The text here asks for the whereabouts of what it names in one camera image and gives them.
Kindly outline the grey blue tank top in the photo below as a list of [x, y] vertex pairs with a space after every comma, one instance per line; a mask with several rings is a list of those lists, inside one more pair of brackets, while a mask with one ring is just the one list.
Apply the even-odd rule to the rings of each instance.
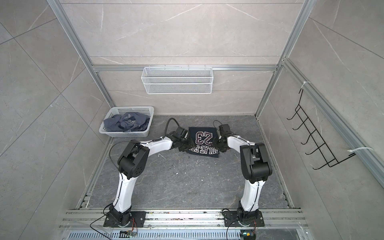
[[127, 112], [104, 120], [108, 132], [143, 132], [148, 128], [150, 116]]

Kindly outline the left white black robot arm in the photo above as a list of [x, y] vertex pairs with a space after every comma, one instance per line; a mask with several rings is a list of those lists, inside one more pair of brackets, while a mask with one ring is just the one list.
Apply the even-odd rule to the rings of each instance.
[[171, 149], [185, 152], [193, 146], [188, 130], [182, 127], [155, 140], [130, 141], [118, 159], [119, 185], [107, 217], [114, 220], [114, 224], [119, 227], [125, 227], [133, 220], [132, 195], [137, 178], [144, 172], [149, 156]]

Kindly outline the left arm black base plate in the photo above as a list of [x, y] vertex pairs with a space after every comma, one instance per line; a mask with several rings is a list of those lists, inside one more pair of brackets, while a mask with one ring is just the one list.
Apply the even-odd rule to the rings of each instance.
[[120, 214], [118, 212], [107, 213], [104, 221], [104, 227], [128, 228], [136, 226], [142, 228], [145, 223], [147, 212], [129, 212]]

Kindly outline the navy tank top red trim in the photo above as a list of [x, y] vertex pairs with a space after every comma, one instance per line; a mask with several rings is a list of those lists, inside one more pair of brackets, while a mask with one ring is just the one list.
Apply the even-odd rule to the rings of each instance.
[[190, 127], [189, 136], [195, 144], [187, 153], [203, 157], [219, 157], [219, 150], [213, 146], [214, 139], [218, 139], [217, 130], [213, 127]]

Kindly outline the white plastic laundry basket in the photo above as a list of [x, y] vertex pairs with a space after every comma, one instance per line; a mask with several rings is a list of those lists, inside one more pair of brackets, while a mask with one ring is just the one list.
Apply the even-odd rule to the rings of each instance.
[[113, 107], [108, 111], [104, 120], [110, 119], [115, 115], [123, 115], [128, 112], [141, 113], [147, 115], [150, 118], [147, 129], [138, 132], [109, 132], [105, 128], [104, 121], [102, 121], [99, 128], [99, 133], [112, 138], [147, 137], [150, 132], [151, 123], [153, 121], [154, 111], [155, 109], [152, 106]]

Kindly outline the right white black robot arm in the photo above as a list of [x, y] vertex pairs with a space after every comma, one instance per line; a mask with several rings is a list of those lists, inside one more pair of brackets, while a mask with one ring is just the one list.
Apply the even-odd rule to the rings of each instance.
[[214, 140], [214, 147], [222, 153], [232, 149], [240, 154], [245, 179], [237, 216], [230, 225], [263, 227], [265, 223], [259, 210], [259, 200], [264, 184], [273, 173], [267, 148], [263, 143], [250, 142], [234, 134], [228, 124], [220, 125], [219, 131], [220, 137]]

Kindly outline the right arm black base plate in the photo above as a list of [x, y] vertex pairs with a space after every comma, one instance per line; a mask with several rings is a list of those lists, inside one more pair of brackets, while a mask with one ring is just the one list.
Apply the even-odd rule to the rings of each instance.
[[221, 211], [224, 218], [225, 227], [264, 227], [265, 222], [262, 213], [259, 210], [253, 212], [230, 211], [224, 209]]

